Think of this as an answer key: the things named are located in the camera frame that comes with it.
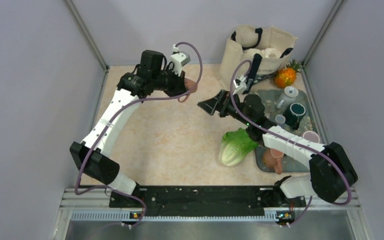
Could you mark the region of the pink mug small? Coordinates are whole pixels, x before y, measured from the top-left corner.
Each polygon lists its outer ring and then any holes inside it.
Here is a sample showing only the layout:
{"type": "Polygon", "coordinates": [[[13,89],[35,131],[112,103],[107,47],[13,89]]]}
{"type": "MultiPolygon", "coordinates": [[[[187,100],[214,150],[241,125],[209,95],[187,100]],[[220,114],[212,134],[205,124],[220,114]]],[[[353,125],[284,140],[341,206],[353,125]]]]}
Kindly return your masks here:
{"type": "Polygon", "coordinates": [[[197,91],[197,83],[189,78],[184,79],[185,89],[188,91],[188,94],[193,94],[197,91]]]}

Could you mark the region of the grey blue mug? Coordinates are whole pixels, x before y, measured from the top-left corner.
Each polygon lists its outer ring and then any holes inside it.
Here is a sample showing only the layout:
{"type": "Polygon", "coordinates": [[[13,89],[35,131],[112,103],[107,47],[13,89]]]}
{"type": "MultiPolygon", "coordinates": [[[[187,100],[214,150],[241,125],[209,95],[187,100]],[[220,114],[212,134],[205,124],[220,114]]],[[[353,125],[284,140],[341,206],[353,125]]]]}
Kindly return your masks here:
{"type": "Polygon", "coordinates": [[[274,121],[278,126],[284,128],[286,125],[286,118],[282,114],[277,114],[274,118],[274,121]]]}

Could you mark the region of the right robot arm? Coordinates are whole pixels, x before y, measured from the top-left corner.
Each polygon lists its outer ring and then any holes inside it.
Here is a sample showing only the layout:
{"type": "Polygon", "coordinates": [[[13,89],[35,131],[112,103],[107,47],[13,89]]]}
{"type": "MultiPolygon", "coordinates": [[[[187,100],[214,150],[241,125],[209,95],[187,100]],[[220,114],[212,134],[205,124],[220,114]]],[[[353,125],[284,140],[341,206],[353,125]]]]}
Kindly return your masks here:
{"type": "Polygon", "coordinates": [[[347,205],[352,198],[351,186],[358,180],[343,146],[336,142],[317,143],[295,135],[265,116],[265,106],[256,94],[243,101],[229,91],[220,90],[210,99],[198,102],[210,116],[230,116],[244,125],[249,138],[269,149],[277,150],[304,165],[309,173],[287,177],[273,192],[279,206],[287,206],[293,198],[317,196],[334,205],[347,205]]]}

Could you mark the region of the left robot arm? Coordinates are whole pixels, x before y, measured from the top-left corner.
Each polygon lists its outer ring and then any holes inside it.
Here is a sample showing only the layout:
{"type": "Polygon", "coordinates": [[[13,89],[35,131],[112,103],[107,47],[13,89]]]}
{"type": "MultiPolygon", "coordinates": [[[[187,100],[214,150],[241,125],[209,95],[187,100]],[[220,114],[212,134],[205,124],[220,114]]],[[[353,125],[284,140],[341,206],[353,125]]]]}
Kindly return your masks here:
{"type": "Polygon", "coordinates": [[[190,55],[177,47],[169,58],[158,51],[143,51],[134,71],[120,77],[108,107],[91,132],[69,148],[80,174],[122,192],[121,200],[129,207],[140,202],[141,194],[135,190],[137,183],[110,159],[113,146],[130,116],[154,91],[162,91],[170,99],[187,92],[183,67],[190,60],[190,55]]]}

